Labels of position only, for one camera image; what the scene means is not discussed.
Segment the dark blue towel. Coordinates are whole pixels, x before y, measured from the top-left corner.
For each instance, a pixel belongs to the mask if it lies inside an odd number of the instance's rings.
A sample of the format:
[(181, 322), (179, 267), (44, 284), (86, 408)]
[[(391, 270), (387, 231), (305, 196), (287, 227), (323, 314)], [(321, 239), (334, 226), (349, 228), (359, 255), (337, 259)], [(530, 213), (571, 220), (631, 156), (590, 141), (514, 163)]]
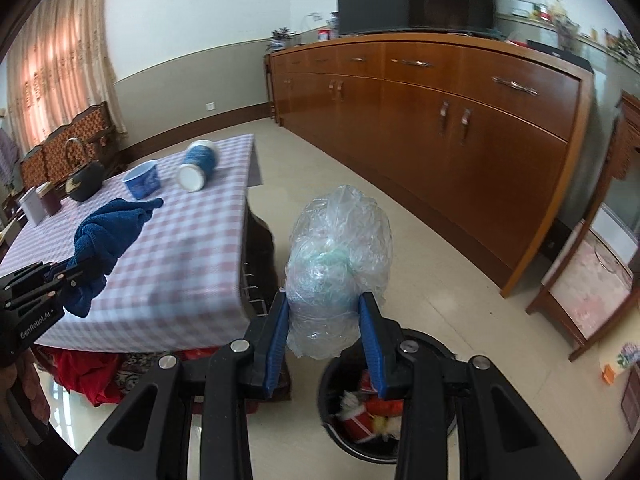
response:
[(115, 198), (93, 211), (76, 229), (74, 254), (53, 266), (48, 278), (66, 270), (82, 269), (76, 286), (64, 292), (64, 308), (78, 318), (85, 318), (94, 298), (106, 286), (118, 259), (134, 244), (155, 209), (163, 206), (160, 198), (145, 202), (128, 202)]

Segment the clear plastic bag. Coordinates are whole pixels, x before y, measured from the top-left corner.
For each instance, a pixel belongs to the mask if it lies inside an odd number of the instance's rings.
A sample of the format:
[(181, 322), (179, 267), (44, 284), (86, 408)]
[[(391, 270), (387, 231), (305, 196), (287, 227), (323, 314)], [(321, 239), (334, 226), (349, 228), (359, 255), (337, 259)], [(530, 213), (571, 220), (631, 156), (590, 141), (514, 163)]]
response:
[(383, 299), (392, 262), (390, 220), (374, 198), (340, 185), (308, 203), (294, 224), (285, 266), (294, 356), (322, 361), (354, 344), (359, 298), (370, 292)]

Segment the light blue plastic tub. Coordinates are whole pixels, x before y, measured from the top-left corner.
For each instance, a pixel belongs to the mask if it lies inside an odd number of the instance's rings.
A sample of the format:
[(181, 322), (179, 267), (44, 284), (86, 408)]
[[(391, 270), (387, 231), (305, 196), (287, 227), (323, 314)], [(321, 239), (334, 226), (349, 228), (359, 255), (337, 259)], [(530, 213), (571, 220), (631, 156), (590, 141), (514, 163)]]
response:
[(162, 187), (157, 161), (151, 159), (135, 166), (126, 173), (122, 182), (135, 200), (147, 198)]

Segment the blue white paper cup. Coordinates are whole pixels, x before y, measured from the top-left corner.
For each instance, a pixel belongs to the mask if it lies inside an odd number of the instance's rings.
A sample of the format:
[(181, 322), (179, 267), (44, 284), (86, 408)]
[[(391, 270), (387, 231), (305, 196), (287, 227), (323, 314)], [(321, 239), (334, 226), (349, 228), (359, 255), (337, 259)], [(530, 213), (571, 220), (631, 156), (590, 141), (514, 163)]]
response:
[(176, 181), (186, 192), (198, 192), (213, 177), (219, 154), (211, 140), (196, 140), (186, 149), (176, 172)]

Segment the red mesh bag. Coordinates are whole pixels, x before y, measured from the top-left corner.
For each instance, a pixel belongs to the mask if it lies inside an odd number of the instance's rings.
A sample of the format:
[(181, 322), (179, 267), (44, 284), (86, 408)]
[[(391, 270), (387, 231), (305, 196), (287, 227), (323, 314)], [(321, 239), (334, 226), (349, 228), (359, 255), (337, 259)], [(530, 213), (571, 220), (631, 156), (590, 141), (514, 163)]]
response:
[(371, 415), (384, 417), (401, 416), (404, 409), (403, 400), (384, 400), (378, 396), (372, 384), (370, 373), (365, 370), (360, 379), (360, 390), (362, 402), (366, 410)]

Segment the white tissue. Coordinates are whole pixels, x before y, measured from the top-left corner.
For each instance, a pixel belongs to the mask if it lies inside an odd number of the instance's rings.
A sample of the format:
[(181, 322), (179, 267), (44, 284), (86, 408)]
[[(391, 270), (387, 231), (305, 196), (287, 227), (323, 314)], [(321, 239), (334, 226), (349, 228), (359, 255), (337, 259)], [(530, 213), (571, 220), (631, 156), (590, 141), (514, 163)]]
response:
[(345, 392), (341, 400), (340, 419), (347, 420), (357, 417), (366, 411), (366, 407), (357, 393)]

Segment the yellow cloth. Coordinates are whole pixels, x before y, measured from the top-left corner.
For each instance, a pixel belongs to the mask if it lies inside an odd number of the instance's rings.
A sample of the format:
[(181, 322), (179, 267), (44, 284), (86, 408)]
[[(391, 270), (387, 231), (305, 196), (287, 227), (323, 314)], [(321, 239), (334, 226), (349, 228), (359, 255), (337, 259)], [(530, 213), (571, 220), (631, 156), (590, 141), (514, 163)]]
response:
[(384, 439), (393, 438), (399, 440), (401, 435), (401, 421), (401, 416), (384, 417), (374, 415), (372, 418), (373, 432), (376, 436), (383, 437)]

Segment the dark brown jar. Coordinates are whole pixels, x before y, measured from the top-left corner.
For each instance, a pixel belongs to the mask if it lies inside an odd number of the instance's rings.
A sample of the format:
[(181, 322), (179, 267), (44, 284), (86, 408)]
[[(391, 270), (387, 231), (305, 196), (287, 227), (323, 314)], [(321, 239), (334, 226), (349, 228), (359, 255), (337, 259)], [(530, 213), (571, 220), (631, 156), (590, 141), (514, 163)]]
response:
[(44, 182), (37, 188), (37, 194), (42, 206), (49, 217), (57, 214), (62, 208), (61, 200), (58, 197), (55, 186), (51, 181)]

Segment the wooden lattice bench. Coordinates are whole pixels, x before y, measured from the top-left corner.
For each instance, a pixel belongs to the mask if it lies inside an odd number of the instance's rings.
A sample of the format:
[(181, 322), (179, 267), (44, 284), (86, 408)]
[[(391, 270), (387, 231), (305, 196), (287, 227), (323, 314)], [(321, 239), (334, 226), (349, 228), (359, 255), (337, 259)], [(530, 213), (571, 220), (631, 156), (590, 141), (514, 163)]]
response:
[(62, 188), (67, 178), (88, 162), (99, 162), (109, 177), (122, 166), (119, 152), (119, 134), (107, 102), (91, 105), (21, 160), (24, 189), (46, 182)]

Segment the carved wooden side stand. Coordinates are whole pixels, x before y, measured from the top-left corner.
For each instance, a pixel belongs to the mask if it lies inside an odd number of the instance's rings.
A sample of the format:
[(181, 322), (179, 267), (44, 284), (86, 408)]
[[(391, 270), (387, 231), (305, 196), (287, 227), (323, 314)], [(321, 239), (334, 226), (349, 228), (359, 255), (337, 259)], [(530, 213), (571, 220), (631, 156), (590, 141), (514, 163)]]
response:
[(639, 99), (624, 91), (616, 112), (608, 152), (587, 212), (526, 308), (528, 314), (548, 314), (566, 330), (575, 344), (568, 356), (570, 362), (612, 333), (639, 300), (630, 260), (594, 229), (612, 183), (626, 179), (632, 158), (639, 153)]

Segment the pink floral bag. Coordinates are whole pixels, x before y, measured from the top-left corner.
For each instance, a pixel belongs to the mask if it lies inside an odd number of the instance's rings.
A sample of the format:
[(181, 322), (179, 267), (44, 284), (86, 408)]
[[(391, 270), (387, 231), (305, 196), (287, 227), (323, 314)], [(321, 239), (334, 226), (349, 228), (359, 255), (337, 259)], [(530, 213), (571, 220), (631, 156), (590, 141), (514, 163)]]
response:
[(614, 314), (631, 292), (628, 263), (636, 238), (618, 222), (597, 219), (551, 287), (552, 297), (585, 338)]

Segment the floral cream waste bin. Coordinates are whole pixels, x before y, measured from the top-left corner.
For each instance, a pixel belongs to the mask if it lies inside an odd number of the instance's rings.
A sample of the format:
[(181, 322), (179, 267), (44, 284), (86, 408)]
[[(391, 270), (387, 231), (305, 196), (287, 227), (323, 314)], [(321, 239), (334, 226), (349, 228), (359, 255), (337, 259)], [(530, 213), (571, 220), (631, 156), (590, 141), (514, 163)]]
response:
[(608, 385), (639, 361), (639, 346), (626, 342), (616, 350), (602, 350), (600, 353), (601, 376)]

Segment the long wooden sideboard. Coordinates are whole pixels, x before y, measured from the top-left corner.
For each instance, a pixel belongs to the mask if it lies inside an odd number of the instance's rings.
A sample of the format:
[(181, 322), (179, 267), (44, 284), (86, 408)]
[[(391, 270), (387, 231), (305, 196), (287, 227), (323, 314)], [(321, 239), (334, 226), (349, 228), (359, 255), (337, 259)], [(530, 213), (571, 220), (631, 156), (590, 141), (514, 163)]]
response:
[(417, 32), (316, 42), (266, 65), (281, 126), (512, 292), (576, 167), (589, 70), (497, 40)]

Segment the glass vase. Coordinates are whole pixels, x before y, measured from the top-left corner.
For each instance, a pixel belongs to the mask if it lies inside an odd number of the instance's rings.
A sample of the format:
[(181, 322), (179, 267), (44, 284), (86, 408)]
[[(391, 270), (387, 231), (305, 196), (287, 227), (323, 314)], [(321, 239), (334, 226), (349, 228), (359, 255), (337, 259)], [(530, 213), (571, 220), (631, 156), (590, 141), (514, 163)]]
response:
[(559, 48), (566, 52), (576, 53), (578, 49), (579, 26), (565, 15), (553, 19)]

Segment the potted green plant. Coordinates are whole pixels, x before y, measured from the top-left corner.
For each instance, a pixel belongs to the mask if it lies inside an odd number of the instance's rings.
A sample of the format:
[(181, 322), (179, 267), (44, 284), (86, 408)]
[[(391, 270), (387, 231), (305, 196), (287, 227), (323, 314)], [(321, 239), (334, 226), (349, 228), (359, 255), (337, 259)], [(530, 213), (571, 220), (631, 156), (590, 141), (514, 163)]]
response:
[(621, 60), (638, 67), (640, 64), (640, 50), (632, 37), (620, 30), (617, 35), (613, 35), (607, 30), (604, 31), (605, 47), (608, 52), (618, 56)]

